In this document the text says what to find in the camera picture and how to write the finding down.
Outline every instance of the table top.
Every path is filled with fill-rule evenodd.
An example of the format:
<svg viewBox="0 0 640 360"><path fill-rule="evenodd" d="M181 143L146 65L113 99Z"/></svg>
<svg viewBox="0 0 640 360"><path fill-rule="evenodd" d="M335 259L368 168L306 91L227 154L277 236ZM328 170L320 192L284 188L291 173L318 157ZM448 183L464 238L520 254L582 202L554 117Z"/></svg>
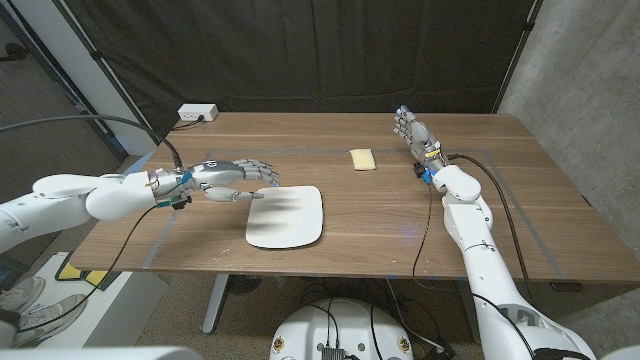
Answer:
<svg viewBox="0 0 640 360"><path fill-rule="evenodd" d="M445 154L472 156L501 182L532 280L640 281L640 262L582 198L517 118L509 115L420 114ZM206 159L259 159L275 166L281 186L313 185L324 224L313 244L266 250L245 240L249 203L216 203L202 192L180 211L160 208L138 226L116 270L209 271L353 277L410 277L432 216L415 275L466 277L460 250L443 223L441 193L417 179L415 159L395 135L393 114L221 113L212 123L168 138L185 165ZM350 149L373 150L377 169L355 171ZM516 279L522 278L506 216L487 176L456 160L482 184L494 213L493 237ZM172 168L160 146L143 169ZM242 181L242 191L264 185ZM71 263L107 269L142 211L99 222Z"/></svg>

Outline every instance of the white plate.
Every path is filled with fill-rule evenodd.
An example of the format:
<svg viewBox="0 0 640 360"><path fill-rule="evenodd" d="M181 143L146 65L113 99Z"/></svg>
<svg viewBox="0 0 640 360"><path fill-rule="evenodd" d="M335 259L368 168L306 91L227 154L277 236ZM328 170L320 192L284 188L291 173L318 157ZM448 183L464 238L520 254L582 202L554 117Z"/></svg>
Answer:
<svg viewBox="0 0 640 360"><path fill-rule="evenodd" d="M322 197L315 186L269 187L257 192L247 221L247 241L262 248L311 244L322 233Z"/></svg>

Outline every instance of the person's foot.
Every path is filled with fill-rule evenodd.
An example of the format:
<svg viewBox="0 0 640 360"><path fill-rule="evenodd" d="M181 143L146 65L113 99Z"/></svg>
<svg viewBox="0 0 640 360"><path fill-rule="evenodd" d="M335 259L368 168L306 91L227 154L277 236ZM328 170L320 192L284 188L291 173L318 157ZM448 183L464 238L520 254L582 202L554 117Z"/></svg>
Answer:
<svg viewBox="0 0 640 360"><path fill-rule="evenodd" d="M23 313L38 299L43 289L43 278L34 276L22 280L11 290L0 294L0 309Z"/></svg>
<svg viewBox="0 0 640 360"><path fill-rule="evenodd" d="M87 305L86 301L66 316L48 324L47 322L56 319L62 314L67 313L68 311L73 309L74 306L82 302L85 297L86 296L82 294L71 295L56 304L47 306L40 310L36 310L27 315L22 315L22 318L20 319L20 328L18 329L18 333L16 334L14 346L35 347L45 339L48 339L60 333L62 330L68 328L69 325L73 324L78 316L80 316L82 310L84 310L85 306ZM20 332L23 329L30 329L33 327L36 328Z"/></svg>

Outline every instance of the power strip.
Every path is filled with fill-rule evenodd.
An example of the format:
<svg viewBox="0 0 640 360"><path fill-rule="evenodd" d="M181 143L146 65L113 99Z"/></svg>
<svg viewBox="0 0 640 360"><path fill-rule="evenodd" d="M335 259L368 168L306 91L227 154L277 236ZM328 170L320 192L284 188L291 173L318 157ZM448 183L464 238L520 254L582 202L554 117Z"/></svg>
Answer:
<svg viewBox="0 0 640 360"><path fill-rule="evenodd" d="M200 116L204 116L204 121L213 121L218 116L218 107L216 104L183 104L178 114L182 121L196 121Z"/></svg>

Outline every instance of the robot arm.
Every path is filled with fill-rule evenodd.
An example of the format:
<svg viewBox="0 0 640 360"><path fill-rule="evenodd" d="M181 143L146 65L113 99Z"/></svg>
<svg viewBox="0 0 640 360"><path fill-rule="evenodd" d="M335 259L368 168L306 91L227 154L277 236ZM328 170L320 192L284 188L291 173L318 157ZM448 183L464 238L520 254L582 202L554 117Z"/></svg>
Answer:
<svg viewBox="0 0 640 360"><path fill-rule="evenodd" d="M496 304L516 324L534 359L562 358L559 354L563 353L566 358L595 359L578 334L543 315L518 292L491 236L493 216L480 195L480 183L447 163L435 135L406 107L398 109L397 115L394 132L427 169L425 181L446 192L442 198L445 227L462 252L472 293ZM487 359L531 358L524 341L500 312L480 297L474 297L474 302Z"/></svg>
<svg viewBox="0 0 640 360"><path fill-rule="evenodd" d="M278 186L279 176L260 161L207 161L185 172L159 169L101 177L60 174L33 185L33 192L0 204L0 253L28 239L89 221L118 220L151 206L184 207L191 193L203 190L213 201L250 201L262 194L226 186L238 180L262 180Z"/></svg>

